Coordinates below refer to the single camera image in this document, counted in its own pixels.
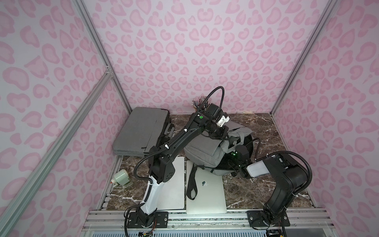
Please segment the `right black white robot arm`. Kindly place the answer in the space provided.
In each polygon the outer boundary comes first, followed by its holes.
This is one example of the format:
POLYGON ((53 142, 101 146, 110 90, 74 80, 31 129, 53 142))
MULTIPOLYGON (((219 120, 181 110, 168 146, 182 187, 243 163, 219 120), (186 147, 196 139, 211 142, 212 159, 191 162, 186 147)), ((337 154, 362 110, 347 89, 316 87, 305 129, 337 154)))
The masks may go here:
POLYGON ((228 154, 227 164, 244 178, 270 174, 275 181, 275 189, 263 205, 261 211, 248 211, 249 225, 255 230, 286 226, 286 210, 297 194, 301 193, 312 181, 309 163, 291 151, 278 151, 258 159, 260 139, 254 138, 247 144, 237 145, 228 154))

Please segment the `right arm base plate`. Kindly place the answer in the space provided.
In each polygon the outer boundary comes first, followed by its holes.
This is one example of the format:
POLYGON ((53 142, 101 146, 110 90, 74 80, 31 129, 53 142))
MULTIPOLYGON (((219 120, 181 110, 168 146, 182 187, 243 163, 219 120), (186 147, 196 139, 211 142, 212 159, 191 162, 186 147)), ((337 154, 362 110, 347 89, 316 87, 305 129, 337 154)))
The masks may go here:
POLYGON ((246 212, 250 227, 253 229, 268 229, 270 227, 290 227, 290 221, 286 212, 271 215, 263 210, 249 210, 246 212))

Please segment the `grey laptop bag with strap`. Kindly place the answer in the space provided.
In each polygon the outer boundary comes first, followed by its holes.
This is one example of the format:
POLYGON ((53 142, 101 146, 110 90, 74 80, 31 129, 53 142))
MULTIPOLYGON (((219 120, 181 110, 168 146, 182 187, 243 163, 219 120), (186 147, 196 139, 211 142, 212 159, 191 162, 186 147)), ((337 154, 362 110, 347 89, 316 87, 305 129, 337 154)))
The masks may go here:
MULTIPOLYGON (((185 148, 186 157, 195 165, 205 169, 217 176, 226 174, 237 175, 229 166, 229 160, 237 145, 244 145, 250 153, 250 158, 254 151, 254 142, 259 141, 254 138, 252 130, 235 122, 226 123, 229 128, 228 136, 224 140, 216 140, 208 137, 207 132, 192 140, 185 148)), ((241 175, 243 178, 251 178, 251 175, 241 175)))

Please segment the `grey laptop sleeve top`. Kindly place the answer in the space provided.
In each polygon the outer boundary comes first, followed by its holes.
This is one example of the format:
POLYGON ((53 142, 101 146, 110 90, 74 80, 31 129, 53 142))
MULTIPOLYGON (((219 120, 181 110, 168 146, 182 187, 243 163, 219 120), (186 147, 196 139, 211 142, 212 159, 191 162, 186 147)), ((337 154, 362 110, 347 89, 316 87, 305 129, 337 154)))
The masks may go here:
POLYGON ((172 127, 168 110, 137 107, 115 139, 113 151, 118 156, 144 157, 167 137, 172 127))

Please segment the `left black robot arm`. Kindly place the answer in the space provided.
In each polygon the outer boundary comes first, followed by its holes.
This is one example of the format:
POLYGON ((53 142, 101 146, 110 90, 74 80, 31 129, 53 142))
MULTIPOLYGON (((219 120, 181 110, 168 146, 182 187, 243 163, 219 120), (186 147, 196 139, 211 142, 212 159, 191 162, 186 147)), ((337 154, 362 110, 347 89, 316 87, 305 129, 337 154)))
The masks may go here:
POLYGON ((188 123, 178 134, 159 147, 152 147, 149 154, 140 160, 133 171, 137 180, 148 181, 144 198, 140 204, 129 207, 124 214, 124 228, 127 229, 131 210, 136 210, 137 220, 144 227, 155 223, 155 212, 158 209, 160 194, 166 182, 175 173, 173 161, 179 152, 203 132, 214 140, 227 138, 228 128, 225 123, 229 116, 222 110, 225 96, 223 86, 213 89, 197 110, 191 115, 188 123))

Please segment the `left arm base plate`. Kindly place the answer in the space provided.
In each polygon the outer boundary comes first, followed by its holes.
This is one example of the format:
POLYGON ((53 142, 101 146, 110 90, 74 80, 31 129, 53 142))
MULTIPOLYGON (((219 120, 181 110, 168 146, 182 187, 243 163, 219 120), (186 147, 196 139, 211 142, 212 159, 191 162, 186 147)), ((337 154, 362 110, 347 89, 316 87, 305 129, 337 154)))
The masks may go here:
POLYGON ((150 215, 143 211, 131 212, 126 218, 126 227, 131 229, 141 228, 167 228, 168 212, 155 211, 150 215))

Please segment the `silver apple laptop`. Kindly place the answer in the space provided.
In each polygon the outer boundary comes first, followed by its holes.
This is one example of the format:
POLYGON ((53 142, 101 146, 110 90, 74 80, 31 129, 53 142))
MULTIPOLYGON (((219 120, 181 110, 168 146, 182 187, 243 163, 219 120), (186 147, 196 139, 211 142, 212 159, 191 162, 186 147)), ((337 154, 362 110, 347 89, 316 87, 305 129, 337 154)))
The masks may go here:
POLYGON ((158 210, 185 208, 185 158, 177 157, 173 165, 175 173, 162 188, 158 199, 158 210))
POLYGON ((186 213, 189 215, 227 212, 222 176, 187 161, 186 213))

